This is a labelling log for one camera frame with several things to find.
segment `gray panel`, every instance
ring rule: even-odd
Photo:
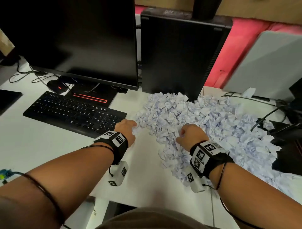
[[[262,32],[238,66],[225,91],[243,93],[256,88],[254,95],[292,100],[289,91],[302,77],[302,35]]]

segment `crumpled paper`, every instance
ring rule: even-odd
[[[183,171],[191,156],[177,145],[175,139],[184,124],[196,124],[210,140],[229,150],[236,164],[292,197],[288,182],[294,175],[271,168],[280,147],[270,143],[273,137],[266,131],[256,127],[251,132],[257,121],[255,116],[244,114],[241,104],[231,104],[225,97],[200,95],[194,103],[187,100],[187,96],[181,93],[155,93],[136,114],[138,128],[134,134],[147,127],[159,144],[165,144],[164,150],[158,153],[163,168],[170,169],[173,176],[189,185]]]

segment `hand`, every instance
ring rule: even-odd
[[[198,142],[209,140],[206,133],[195,124],[184,125],[179,134],[184,135],[184,137],[176,138],[176,142],[184,147],[188,152],[190,152],[192,146]]]
[[[115,124],[114,131],[122,133],[128,140],[128,148],[132,146],[135,141],[135,136],[132,134],[132,127],[137,126],[133,120],[123,119],[121,122]]]

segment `black monitor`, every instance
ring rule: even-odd
[[[134,0],[7,1],[0,28],[36,70],[137,90]]]

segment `black keyboard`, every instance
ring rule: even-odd
[[[65,130],[97,138],[106,131],[114,130],[115,124],[125,119],[127,113],[45,92],[23,115]]]

